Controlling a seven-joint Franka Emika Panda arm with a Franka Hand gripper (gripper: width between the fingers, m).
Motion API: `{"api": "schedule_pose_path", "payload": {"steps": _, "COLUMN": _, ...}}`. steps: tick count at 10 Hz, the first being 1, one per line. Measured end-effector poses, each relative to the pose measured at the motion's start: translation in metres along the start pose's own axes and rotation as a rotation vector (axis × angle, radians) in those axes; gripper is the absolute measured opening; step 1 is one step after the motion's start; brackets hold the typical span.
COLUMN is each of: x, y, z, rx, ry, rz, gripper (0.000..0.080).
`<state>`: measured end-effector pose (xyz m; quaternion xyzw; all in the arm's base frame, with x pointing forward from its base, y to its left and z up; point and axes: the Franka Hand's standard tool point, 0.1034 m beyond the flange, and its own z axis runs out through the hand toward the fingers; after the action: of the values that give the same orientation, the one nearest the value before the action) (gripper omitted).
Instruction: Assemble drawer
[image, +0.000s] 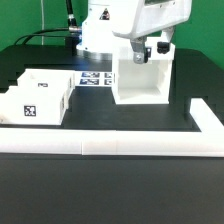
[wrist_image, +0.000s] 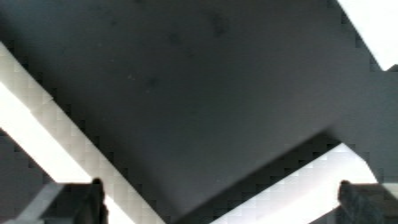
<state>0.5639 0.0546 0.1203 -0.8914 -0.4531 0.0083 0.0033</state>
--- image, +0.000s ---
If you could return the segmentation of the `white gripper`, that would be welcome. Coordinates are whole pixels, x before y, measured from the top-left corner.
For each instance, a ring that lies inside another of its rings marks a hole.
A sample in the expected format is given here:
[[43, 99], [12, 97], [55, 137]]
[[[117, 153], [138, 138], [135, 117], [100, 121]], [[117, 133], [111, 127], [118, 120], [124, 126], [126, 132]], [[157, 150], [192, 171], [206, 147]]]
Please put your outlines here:
[[162, 40], [170, 43], [173, 26], [189, 19], [191, 7], [192, 0], [112, 0], [112, 32], [132, 39], [133, 60], [143, 64], [148, 61], [148, 52], [142, 36], [165, 29]]

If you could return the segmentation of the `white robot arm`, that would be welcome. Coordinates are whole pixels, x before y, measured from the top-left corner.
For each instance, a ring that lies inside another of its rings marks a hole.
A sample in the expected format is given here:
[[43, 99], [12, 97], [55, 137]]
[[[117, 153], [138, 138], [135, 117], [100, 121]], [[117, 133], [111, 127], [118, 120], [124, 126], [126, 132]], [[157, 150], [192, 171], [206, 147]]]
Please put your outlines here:
[[111, 60], [113, 37], [119, 37], [130, 40], [135, 63], [146, 63], [147, 36], [160, 31], [157, 52], [166, 54], [175, 26], [189, 19], [191, 8], [192, 0], [88, 0], [78, 53]]

